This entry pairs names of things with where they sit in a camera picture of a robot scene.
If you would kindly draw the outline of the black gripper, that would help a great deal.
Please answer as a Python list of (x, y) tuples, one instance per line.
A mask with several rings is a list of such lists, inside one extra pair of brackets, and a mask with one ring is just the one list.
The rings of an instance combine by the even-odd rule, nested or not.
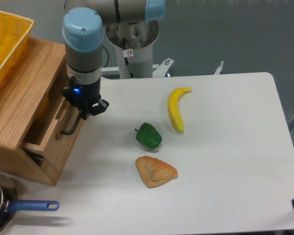
[(79, 112), (81, 118), (87, 120), (89, 116), (96, 116), (106, 111), (109, 102), (100, 95), (99, 78), (92, 84), (79, 84), (75, 76), (69, 78), (69, 84), (62, 91), (64, 98)]

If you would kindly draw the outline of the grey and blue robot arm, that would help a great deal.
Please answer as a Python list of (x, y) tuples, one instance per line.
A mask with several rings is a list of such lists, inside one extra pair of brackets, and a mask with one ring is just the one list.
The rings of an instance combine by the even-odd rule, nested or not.
[(164, 0), (67, 0), (62, 34), (69, 83), (62, 91), (78, 109), (78, 119), (103, 113), (100, 95), (102, 42), (115, 47), (121, 78), (152, 77), (152, 46)]

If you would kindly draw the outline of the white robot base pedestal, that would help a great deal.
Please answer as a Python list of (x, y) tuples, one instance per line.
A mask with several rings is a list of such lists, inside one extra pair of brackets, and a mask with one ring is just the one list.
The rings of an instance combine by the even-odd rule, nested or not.
[(174, 63), (171, 58), (155, 65), (153, 45), (159, 36), (157, 20), (138, 23), (112, 24), (106, 27), (106, 36), (114, 47), (118, 68), (114, 74), (120, 79), (166, 77)]

